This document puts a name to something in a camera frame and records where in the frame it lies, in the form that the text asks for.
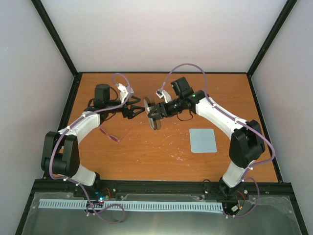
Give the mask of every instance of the orange wooden surface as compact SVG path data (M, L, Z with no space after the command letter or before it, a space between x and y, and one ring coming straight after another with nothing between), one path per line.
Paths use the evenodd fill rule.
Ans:
M131 82L134 94L143 99L152 96L161 102L155 91L162 85L166 74L125 74ZM97 84L112 85L112 74L85 73L74 102L69 122L77 119L94 96ZM175 97L170 82L185 76L190 86L203 90L202 74L173 74L165 89ZM259 121L251 90L245 74L208 74L208 93L214 100L233 114L246 120ZM126 84L118 77L116 82ZM180 115L188 119L188 111ZM145 113L128 120L116 114L111 120L102 124L110 134L117 137L127 135L116 143L94 129L79 145L81 163L101 175L102 179L112 180L169 180L201 181L209 179L218 181L230 163L228 155L230 140L212 123L200 116L190 121L179 121L176 117L164 118L159 131L151 130ZM191 153L189 129L214 129L217 153ZM268 150L260 160L270 157ZM259 182L277 182L272 163L257 166L248 174Z

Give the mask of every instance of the black metal frame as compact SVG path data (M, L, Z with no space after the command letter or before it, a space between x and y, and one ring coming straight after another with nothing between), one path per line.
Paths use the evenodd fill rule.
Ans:
M34 6L36 7L40 17L42 18L44 24L46 25L52 39L54 40L57 48L59 49L61 55L63 56L68 68L72 72L74 76L74 80L72 83L72 87L70 89L70 93L68 95L68 99L63 111L63 115L60 121L59 129L66 127L68 123L68 119L76 98L76 94L78 91L78 87L80 85L80 81L82 78L83 73L93 73L93 72L77 72L69 54L67 53L55 27L53 26L43 4L40 0L32 0ZM282 9L280 15L278 16L274 26L272 27L271 31L269 32L266 40L264 41L262 47L260 48L256 58L254 59L250 69L248 72L208 72L209 74L219 74L219 73L227 73L227 74L246 74L247 79L251 88L251 92L254 98L254 102L258 111L259 118L261 120L261 125L263 127L263 132L265 137L269 140L268 131L266 129L265 121L263 119L263 115L260 109L260 105L257 100L257 96L255 94L255 90L252 84L252 76L256 71L258 65L260 64L261 60L263 59L267 49L273 42L275 36L279 32L281 26L285 22L286 18L288 17L289 13L291 12L292 8L296 4L297 0L287 0L284 8ZM114 73L114 72L94 72L94 73ZM168 73L168 72L123 72L123 73ZM198 73L198 72L177 72L177 73ZM288 196L291 200L298 224L300 226L302 234L308 234L304 220L301 215L301 211L299 209L297 200L295 198L292 186L290 183L283 183L283 179L279 170L279 166L277 164L276 159L273 160L276 176L278 179L278 183L258 183L260 188L261 195L270 194L270 195L285 195ZM216 198L213 194L203 194L204 187L216 187L218 182L157 182L157 181L106 181L101 180L101 184L110 188L111 192L113 189L113 196L118 199L119 196L123 194L129 193L153 193L153 194L192 194L192 195L205 195L206 199L215 199L217 201L227 203L233 202L233 199L222 199ZM256 194L256 188L253 183L242 183L241 187L246 188L250 193ZM35 180L32 191L30 193L29 199L26 203L24 213L20 220L18 229L16 231L16 235L22 234L22 230L24 228L27 215L30 209L31 202L33 200L34 194L36 192L74 192L76 196L84 196L82 191L76 185L71 184L69 182L63 181L53 181L49 179L49 177L44 177L39 180ZM88 192L92 199L95 198L94 190L92 188L88 188Z
M103 188L109 188L112 197L117 200L121 199L121 196L127 194L169 194L169 195L194 195L203 197L209 200L216 200L223 204L234 203L235 199L223 199L216 197L214 194L205 194L205 188L217 188L218 182L160 182L160 181L114 181L114 180L101 180ZM287 196L290 198L293 211L297 218L300 230L302 234L307 235L306 229L301 211L299 209L298 202L295 198L292 186L290 183L258 183L260 189L260 195L271 196ZM243 182L241 187L245 188L250 195L256 195L256 187L254 183ZM85 187L89 193L91 200L97 200L98 197L94 193L93 188ZM52 179L39 179L35 180L34 186L31 190L29 199L26 203L26 207L22 218L20 220L16 235L22 234L28 212L36 192L73 192L76 197L85 197L81 188L70 182L64 182L62 180Z

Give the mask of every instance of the scratch mark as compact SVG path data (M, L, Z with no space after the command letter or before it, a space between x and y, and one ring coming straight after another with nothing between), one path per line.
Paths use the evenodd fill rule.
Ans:
M169 135L168 137L166 137L166 138L162 139L162 141L166 140L167 138L170 138L171 136L175 136L175 135L177 135L177 134L172 134L172 135Z

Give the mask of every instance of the white cable tray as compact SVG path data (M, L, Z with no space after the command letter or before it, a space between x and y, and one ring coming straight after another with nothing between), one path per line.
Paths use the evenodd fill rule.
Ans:
M80 209L85 210L87 200L61 200L40 199L38 208L45 209ZM112 204L120 204L129 212L210 212L222 213L222 203L219 202L144 202L144 201L105 201L104 205L95 205L101 210ZM109 211L120 211L121 208L113 206Z

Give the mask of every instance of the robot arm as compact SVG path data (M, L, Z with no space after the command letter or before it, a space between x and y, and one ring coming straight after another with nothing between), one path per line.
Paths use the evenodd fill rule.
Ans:
M94 99L91 100L93 101L93 105L89 105L85 109L83 114L70 125L70 130L68 130L67 127L59 130L58 132L49 132L46 134L41 163L42 170L44 170L45 172L49 172L50 159L56 141L65 131L67 131L57 149L57 153L55 154L53 160L53 174L60 174L70 177L71 179L86 186L93 186L95 180L97 178L100 178L99 174L88 170L80 164L78 144L93 129L102 124L108 117L109 113L120 112L122 113L124 118L127 117L128 119L132 119L138 114L144 112L144 108L133 105L135 103L138 103L140 99L133 96L134 92L132 89L130 90L128 87L119 84L118 89L121 91L119 100L110 100L109 89L110 87L107 84L99 84L96 86ZM131 96L134 101L126 102L125 105L121 106L118 109L94 113L94 111L121 104L122 102L124 102L129 92L131 92Z
M181 113L183 110L189 109L193 113L204 117L220 128L230 139L229 156L231 162L226 173L220 179L220 192L224 197L228 197L228 195L234 191L236 186L242 181L242 176L250 165L265 151L263 140L256 134L239 125L237 121L246 123L261 133L259 123L255 120L247 122L244 119L237 118L235 115L215 103L212 98L209 98L212 102L210 103L205 97L204 92L194 92L184 77L171 84L178 98L172 100L170 97L167 97L167 100L169 101L165 100L165 102L158 103L154 106L148 105L146 110L148 111L150 123L161 118L173 117L174 115ZM164 90L158 90L156 94L161 97L161 94L166 93ZM215 107L219 107L224 112L234 117L236 121L232 121L219 112Z

